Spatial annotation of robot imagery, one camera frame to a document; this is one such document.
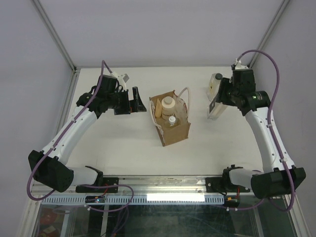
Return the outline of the clear square bottle dark cap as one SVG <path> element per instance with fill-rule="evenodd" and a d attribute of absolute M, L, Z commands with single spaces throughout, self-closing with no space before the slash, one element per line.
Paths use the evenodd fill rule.
<path fill-rule="evenodd" d="M 210 102 L 216 97 L 222 78 L 223 75 L 221 73 L 214 73 L 211 75 L 208 88 L 206 90 L 206 94 Z"/>

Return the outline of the clear bottle white cap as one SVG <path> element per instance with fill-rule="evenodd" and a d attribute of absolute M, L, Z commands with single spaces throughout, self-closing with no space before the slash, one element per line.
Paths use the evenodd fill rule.
<path fill-rule="evenodd" d="M 170 117 L 168 118 L 168 120 L 165 121 L 164 127 L 165 127 L 166 129 L 172 129 L 172 128 L 174 128 L 174 127 L 177 127 L 179 124 L 180 124 L 180 121 L 179 121 L 179 119 L 178 119 L 177 117 L 175 117 L 175 116 L 170 116 Z"/>

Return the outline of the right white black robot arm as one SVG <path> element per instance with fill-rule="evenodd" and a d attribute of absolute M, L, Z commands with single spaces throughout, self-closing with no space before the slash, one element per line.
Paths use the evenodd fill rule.
<path fill-rule="evenodd" d="M 209 116 L 217 119 L 228 107 L 237 107 L 250 125 L 257 142 L 263 172 L 232 165 L 223 171 L 221 187 L 232 191 L 237 186 L 251 189 L 258 199 L 290 194 L 305 180 L 304 168 L 298 168 L 287 153 L 269 111 L 270 99 L 256 90 L 252 69 L 233 70 L 232 77 L 216 73 L 211 76 L 209 92 L 212 102 Z"/>

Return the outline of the white cream jar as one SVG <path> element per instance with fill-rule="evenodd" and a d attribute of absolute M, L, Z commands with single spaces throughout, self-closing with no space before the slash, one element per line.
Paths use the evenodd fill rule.
<path fill-rule="evenodd" d="M 161 117 L 164 120 L 168 120 L 170 116 L 175 115 L 175 105 L 176 102 L 171 96 L 166 96 L 161 101 L 162 112 Z"/>

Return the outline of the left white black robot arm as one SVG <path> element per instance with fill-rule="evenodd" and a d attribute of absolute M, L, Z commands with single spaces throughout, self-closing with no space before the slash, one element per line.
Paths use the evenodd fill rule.
<path fill-rule="evenodd" d="M 31 151 L 31 178 L 60 193 L 70 186 L 84 185 L 93 192 L 100 191 L 104 184 L 102 171 L 66 165 L 81 137 L 107 110 L 113 110 L 115 115 L 146 112 L 138 87 L 133 87 L 132 93 L 130 100 L 123 80 L 102 75 L 96 86 L 79 97 L 74 112 L 52 141 L 41 151 Z"/>

